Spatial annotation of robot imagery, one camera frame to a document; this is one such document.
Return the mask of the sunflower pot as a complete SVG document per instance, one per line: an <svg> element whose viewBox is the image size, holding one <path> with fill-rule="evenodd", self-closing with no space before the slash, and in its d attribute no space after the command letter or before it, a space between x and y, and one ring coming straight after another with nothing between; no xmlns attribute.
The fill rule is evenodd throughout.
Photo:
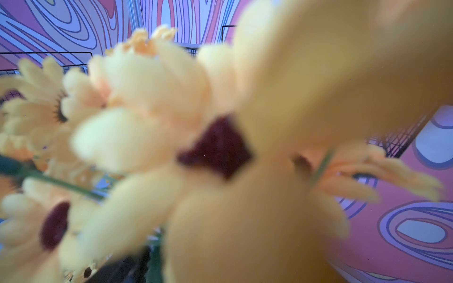
<svg viewBox="0 0 453 283"><path fill-rule="evenodd" d="M158 228L169 283L327 283L365 173L442 183L366 139L453 100L451 1L253 1L189 55L138 29L88 72L21 59L1 92L1 281L83 283Z"/></svg>

